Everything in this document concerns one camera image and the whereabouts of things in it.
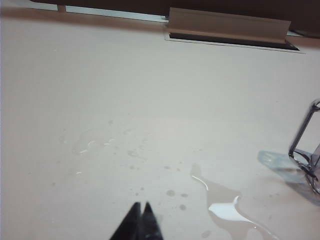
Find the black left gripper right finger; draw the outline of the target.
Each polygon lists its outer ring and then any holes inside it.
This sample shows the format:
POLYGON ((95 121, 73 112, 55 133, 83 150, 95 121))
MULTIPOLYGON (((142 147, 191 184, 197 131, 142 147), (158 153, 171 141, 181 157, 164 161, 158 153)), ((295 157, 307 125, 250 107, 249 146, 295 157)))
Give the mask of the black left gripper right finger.
POLYGON ((140 240, 163 240, 163 235, 151 204, 147 202, 139 222, 140 240))

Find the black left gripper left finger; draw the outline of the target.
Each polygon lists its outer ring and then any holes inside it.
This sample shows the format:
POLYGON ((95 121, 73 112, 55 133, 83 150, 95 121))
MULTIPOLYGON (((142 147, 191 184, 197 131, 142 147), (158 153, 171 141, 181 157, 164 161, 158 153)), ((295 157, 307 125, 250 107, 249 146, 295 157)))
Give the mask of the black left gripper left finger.
POLYGON ((138 240, 141 203, 135 202, 119 224, 110 240, 138 240))

